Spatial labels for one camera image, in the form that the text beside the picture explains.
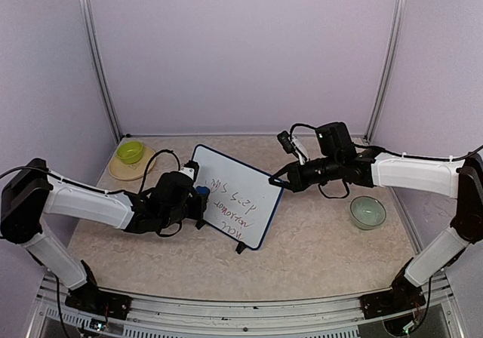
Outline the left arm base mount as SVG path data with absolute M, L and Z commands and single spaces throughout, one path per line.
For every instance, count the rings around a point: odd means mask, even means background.
M 120 293 L 112 293 L 97 286 L 85 284 L 75 290 L 69 290 L 65 305 L 82 312 L 126 320 L 132 298 Z

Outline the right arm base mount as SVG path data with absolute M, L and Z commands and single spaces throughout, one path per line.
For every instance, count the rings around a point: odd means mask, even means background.
M 372 319 L 424 306 L 426 298 L 420 287 L 411 285 L 364 294 L 360 297 L 360 302 L 365 319 Z

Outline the small blue-framed whiteboard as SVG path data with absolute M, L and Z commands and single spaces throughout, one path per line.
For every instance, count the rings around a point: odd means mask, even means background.
M 196 186 L 210 189 L 204 220 L 250 250 L 262 247 L 283 195 L 269 184 L 268 173 L 209 146 L 198 144 Z

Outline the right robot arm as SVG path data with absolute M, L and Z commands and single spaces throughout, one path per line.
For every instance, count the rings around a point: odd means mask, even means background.
M 391 283 L 386 304 L 401 311 L 432 276 L 451 266 L 471 244 L 482 240 L 482 156 L 477 147 L 463 156 L 431 157 L 392 152 L 382 146 L 358 144 L 345 123 L 310 126 L 321 157 L 310 158 L 295 137 L 298 124 L 278 134 L 283 150 L 295 157 L 275 172 L 269 183 L 291 192 L 322 188 L 340 181 L 394 190 L 411 222 L 428 223 L 429 215 L 444 217 L 424 249 L 410 259 Z

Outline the blue whiteboard eraser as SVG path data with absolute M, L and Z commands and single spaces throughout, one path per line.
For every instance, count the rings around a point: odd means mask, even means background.
M 206 186 L 197 186 L 195 190 L 203 198 L 208 198 L 211 192 L 210 189 Z

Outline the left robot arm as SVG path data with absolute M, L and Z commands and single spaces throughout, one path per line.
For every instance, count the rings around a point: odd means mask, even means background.
M 164 238 L 165 229 L 181 226 L 184 219 L 201 226 L 210 195 L 209 188 L 195 186 L 198 165 L 194 161 L 162 174 L 155 187 L 138 193 L 101 190 L 68 180 L 55 175 L 40 158 L 9 172 L 14 177 L 2 190 L 1 236 L 24 247 L 92 312 L 105 305 L 105 293 L 88 265 L 74 258 L 41 221 L 45 214 L 90 220 L 132 234 L 154 232 Z

